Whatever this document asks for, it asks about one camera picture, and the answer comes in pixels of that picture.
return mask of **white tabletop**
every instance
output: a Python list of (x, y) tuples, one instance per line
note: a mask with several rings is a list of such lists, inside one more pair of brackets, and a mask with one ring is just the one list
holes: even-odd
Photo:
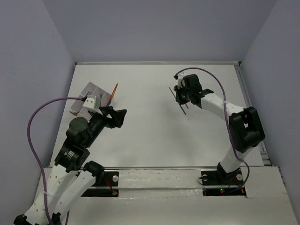
[[(245, 107), (245, 100), (233, 65), (77, 65), (69, 97), (77, 97), (88, 82), (111, 93), (116, 83), (115, 110), (127, 109), (122, 128), (105, 128), (89, 148), (87, 159), (103, 166), (216, 166), (230, 143), (225, 122), (191, 103), (185, 116), (168, 87), (173, 76), (187, 67), (202, 67), (217, 76), (227, 100)], [(208, 74), (198, 74), (203, 89), (222, 96), (218, 83)], [(67, 101), (51, 165), (64, 140), (74, 101)], [(263, 165), (260, 146), (246, 157), (249, 165)]]

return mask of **red wire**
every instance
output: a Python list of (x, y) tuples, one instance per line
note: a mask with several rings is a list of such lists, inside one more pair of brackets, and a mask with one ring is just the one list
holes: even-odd
[(238, 182), (238, 180), (237, 179), (233, 179), (234, 180), (234, 182), (236, 182), (237, 183), (237, 185), (239, 185), (240, 186), (240, 183)]
[(228, 186), (228, 188), (226, 188), (226, 189), (229, 189), (229, 188), (230, 188), (230, 186), (231, 186), (231, 182), (229, 183), (229, 186)]
[(105, 183), (108, 185), (108, 187), (111, 189), (112, 193), (114, 192), (114, 189), (112, 188), (109, 179), (107, 177), (104, 178)]

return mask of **metal frame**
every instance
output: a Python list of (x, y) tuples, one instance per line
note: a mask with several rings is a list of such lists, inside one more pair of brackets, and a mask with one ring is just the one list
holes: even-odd
[[(235, 72), (236, 72), (236, 75), (237, 75), (238, 80), (239, 80), (239, 84), (240, 84), (240, 88), (241, 88), (243, 97), (244, 97), (245, 102), (246, 102), (246, 106), (250, 107), (250, 106), (252, 106), (252, 103), (251, 103), (251, 100), (250, 100), (249, 93), (247, 91), (246, 83), (245, 83), (245, 80), (243, 78), (241, 68), (240, 68), (239, 65), (238, 66), (235, 65), (234, 68), (235, 68)], [(263, 164), (268, 165), (268, 166), (272, 166), (273, 164), (270, 161), (270, 158), (269, 158), (266, 146), (264, 144), (264, 141), (262, 141), (260, 143), (260, 146), (262, 147), (262, 150), (260, 152), (261, 152)]]
[(237, 61), (230, 62), (168, 62), (168, 61), (140, 61), (140, 62), (76, 62), (76, 65), (238, 65)]

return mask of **orange stick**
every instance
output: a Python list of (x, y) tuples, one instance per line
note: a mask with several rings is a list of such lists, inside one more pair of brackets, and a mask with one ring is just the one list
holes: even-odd
[(114, 94), (115, 94), (115, 92), (116, 92), (117, 87), (118, 87), (118, 84), (116, 84), (116, 86), (114, 87), (113, 92), (112, 92), (112, 95), (109, 97), (109, 99), (108, 99), (106, 105), (112, 100), (112, 98), (113, 98), (113, 96), (114, 96)]

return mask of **lavender wall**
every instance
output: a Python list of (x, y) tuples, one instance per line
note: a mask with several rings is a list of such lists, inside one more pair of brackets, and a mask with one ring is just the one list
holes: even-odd
[(43, 2), (75, 61), (240, 61), (276, 0)]
[[(41, 0), (0, 1), (0, 224), (12, 224), (32, 204), (40, 175), (26, 126), (45, 101), (66, 96), (74, 62)], [(34, 120), (32, 139), (50, 161), (64, 103)]]
[(243, 75), (300, 223), (300, 1), (279, 0), (249, 49)]

